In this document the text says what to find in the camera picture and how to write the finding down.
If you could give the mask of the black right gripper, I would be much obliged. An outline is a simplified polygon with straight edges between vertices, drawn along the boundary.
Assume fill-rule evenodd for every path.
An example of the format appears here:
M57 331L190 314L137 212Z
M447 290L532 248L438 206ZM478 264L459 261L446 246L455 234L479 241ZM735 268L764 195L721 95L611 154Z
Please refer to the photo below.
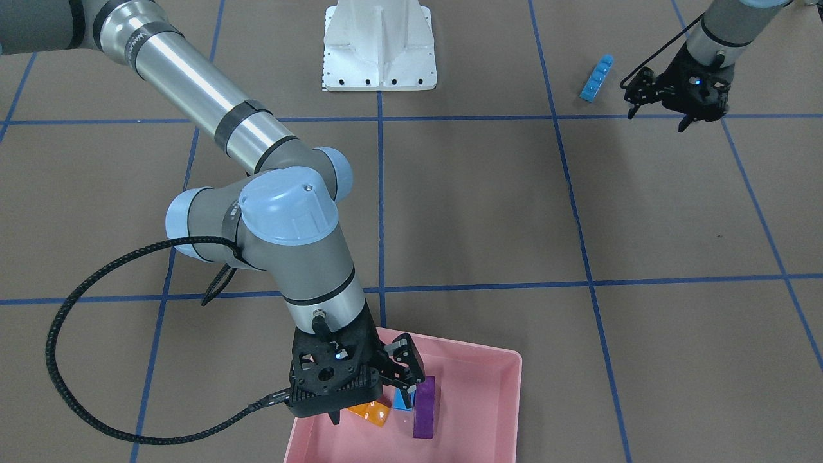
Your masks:
M327 414L337 426L341 410L376 401L384 386L402 389L402 410L413 410L415 389L425 378L411 334L383 343L365 304L353 322L338 331L317 335L296 328L285 403L294 415Z

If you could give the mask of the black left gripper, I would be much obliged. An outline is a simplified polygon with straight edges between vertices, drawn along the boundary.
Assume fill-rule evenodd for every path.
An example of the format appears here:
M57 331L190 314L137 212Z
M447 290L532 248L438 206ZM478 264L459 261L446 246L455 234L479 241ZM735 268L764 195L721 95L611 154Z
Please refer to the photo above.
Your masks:
M682 134L693 122L714 122L728 114L732 66L717 52L708 65L700 64L683 45L666 71L656 75L644 63L624 78L625 97L632 120L642 105L660 102L666 109L685 116L677 125Z

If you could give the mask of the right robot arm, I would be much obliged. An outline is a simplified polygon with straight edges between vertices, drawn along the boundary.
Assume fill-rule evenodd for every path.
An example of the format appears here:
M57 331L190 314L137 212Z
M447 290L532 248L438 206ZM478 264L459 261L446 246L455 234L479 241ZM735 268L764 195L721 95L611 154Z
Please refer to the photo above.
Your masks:
M89 49L131 68L170 100L247 176L222 188L192 188L170 204L168 239L129 253L86 279L59 309L46 342L59 395L96 429L113 429L74 398L59 373L56 346L69 311L94 282L127 262L174 247L223 264L203 303L236 269L273 276L296 325L290 386L238 414L284 403L298 418L376 401L393 386L404 404L424 383L409 334L385 345L341 229L338 202L352 190L352 167L338 150L311 149L224 76L154 1L3 1L2 53Z

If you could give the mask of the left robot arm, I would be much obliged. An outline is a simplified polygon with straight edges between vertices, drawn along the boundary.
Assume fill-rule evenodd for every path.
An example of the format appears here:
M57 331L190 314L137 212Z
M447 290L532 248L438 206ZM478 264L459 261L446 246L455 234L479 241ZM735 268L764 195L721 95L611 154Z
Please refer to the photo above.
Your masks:
M679 132L693 122L714 122L728 113L735 63L787 1L714 1L696 20L675 35L666 50L685 33L687 41L666 70L656 75L641 62L621 83L630 103L628 118L643 105L661 103L684 114Z

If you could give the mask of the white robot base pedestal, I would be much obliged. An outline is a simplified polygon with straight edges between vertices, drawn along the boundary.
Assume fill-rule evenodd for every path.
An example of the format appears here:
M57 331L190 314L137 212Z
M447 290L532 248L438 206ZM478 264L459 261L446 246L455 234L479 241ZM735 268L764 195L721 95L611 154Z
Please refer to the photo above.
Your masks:
M324 14L324 91L429 91L438 83L431 11L417 1L339 1Z

